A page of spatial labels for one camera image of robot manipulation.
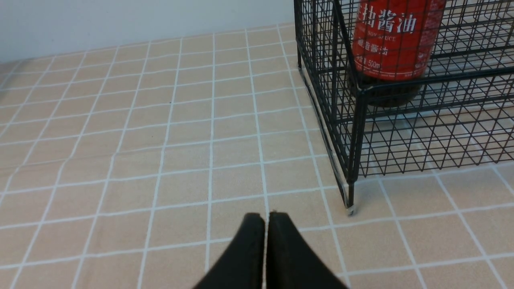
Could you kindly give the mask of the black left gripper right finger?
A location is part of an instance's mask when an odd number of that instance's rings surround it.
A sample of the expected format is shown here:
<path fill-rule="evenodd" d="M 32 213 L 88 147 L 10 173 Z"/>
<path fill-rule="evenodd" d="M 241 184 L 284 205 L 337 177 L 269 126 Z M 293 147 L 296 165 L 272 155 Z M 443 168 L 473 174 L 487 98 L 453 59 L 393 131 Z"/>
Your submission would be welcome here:
<path fill-rule="evenodd" d="M 270 212 L 266 253 L 268 289 L 346 289 L 303 239 L 290 216 Z"/>

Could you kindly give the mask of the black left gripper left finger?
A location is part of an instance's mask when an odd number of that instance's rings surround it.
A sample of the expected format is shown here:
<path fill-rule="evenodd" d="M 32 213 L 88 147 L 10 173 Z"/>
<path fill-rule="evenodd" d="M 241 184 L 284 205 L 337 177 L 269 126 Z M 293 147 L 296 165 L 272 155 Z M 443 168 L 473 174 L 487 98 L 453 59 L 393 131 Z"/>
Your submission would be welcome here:
<path fill-rule="evenodd" d="M 247 213 L 236 235 L 195 289 L 260 289 L 263 283 L 265 221 Z"/>

